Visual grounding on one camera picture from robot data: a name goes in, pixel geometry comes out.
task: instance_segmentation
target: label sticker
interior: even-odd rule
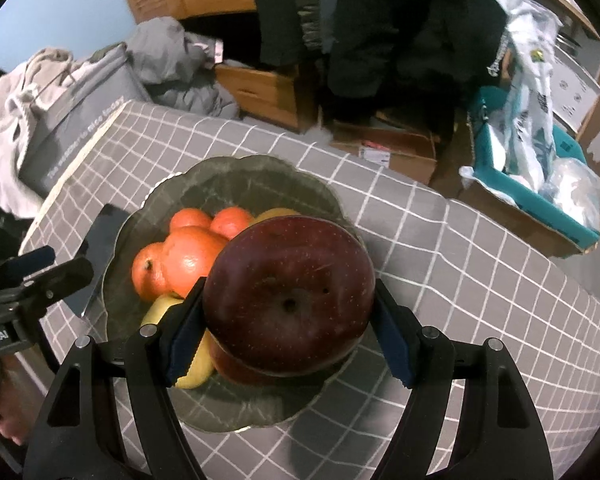
[[[224,55],[224,41],[216,40],[216,51],[214,56],[215,64],[222,63],[223,55]]]
[[[391,160],[390,152],[386,152],[385,150],[375,150],[374,148],[368,148],[366,146],[360,146],[358,156],[369,162],[380,164],[380,166],[384,166],[385,168],[389,167],[389,161]]]

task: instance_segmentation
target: white plastic packaging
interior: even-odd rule
[[[504,108],[505,169],[538,192],[556,159],[551,75],[562,23],[532,0],[496,1],[507,13],[503,44],[513,47],[516,63]]]
[[[469,189],[469,186],[471,186],[472,183],[477,182],[492,195],[495,195],[503,202],[518,209],[518,204],[516,204],[516,201],[513,200],[512,197],[510,197],[506,193],[498,191],[497,189],[493,189],[492,187],[487,186],[483,181],[481,181],[478,177],[475,176],[474,168],[472,168],[471,166],[461,166],[458,170],[458,173],[462,178],[462,187],[464,187],[465,189]]]
[[[486,126],[491,139],[493,168],[503,171],[507,162],[507,150],[504,144],[504,111],[494,110],[491,112]]]
[[[542,195],[576,222],[600,232],[600,177],[576,158],[558,158],[540,189]]]

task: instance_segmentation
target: wooden drawer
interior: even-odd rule
[[[317,122],[317,80],[312,73],[283,75],[217,65],[216,77],[249,114],[301,133]]]

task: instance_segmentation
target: apple stem cavity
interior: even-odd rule
[[[282,307],[285,309],[286,312],[291,313],[295,312],[298,309],[298,304],[293,298],[287,298],[285,301],[282,302]]]

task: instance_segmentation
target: white box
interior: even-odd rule
[[[556,46],[551,93],[554,114],[577,133],[600,95],[600,85],[573,57]]]

